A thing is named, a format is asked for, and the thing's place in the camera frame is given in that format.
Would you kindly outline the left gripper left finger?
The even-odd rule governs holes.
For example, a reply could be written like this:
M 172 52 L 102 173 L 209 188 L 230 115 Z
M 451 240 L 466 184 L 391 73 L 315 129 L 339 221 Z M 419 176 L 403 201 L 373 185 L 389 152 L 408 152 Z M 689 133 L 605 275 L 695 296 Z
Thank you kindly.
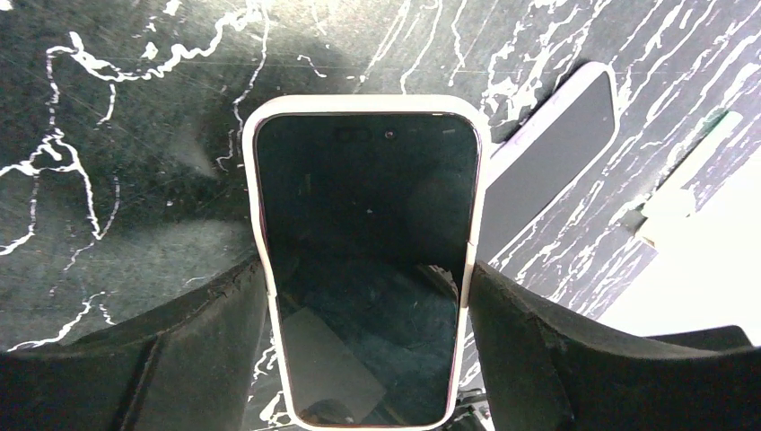
M 243 262 L 68 344 L 1 355 L 4 430 L 238 430 L 267 314 Z

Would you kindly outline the phone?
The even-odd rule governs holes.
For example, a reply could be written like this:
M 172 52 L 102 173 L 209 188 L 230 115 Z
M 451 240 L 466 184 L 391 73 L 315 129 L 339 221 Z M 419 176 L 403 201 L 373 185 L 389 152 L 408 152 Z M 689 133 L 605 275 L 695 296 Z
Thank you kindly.
M 478 260 L 498 260 L 610 148 L 616 97 L 611 66 L 586 63 L 490 153 Z

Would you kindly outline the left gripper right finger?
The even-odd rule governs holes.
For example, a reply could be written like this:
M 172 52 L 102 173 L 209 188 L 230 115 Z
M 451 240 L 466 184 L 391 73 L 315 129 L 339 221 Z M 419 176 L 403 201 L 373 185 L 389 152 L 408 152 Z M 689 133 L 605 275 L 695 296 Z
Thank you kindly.
M 736 325 L 638 337 L 482 262 L 468 305 L 498 430 L 760 427 L 760 350 Z

